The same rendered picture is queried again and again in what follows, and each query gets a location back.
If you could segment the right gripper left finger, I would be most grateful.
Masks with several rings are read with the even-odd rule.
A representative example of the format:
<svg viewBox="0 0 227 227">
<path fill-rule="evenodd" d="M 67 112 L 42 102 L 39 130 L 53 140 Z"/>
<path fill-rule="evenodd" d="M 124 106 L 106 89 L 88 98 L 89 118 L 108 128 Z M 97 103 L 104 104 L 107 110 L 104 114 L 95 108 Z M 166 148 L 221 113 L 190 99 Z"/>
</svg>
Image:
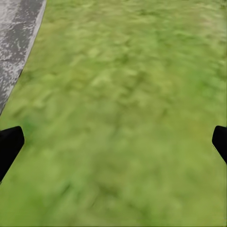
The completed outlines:
<svg viewBox="0 0 227 227">
<path fill-rule="evenodd" d="M 0 183 L 25 143 L 20 126 L 0 131 Z"/>
</svg>

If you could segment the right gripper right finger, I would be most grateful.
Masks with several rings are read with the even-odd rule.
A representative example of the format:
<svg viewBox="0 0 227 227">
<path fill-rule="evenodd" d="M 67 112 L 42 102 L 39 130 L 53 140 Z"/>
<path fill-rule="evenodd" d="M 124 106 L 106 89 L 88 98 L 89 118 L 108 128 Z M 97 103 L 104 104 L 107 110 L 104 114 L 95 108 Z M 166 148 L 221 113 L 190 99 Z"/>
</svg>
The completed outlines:
<svg viewBox="0 0 227 227">
<path fill-rule="evenodd" d="M 222 126 L 216 126 L 213 137 L 212 143 L 224 159 L 227 164 L 227 128 Z"/>
</svg>

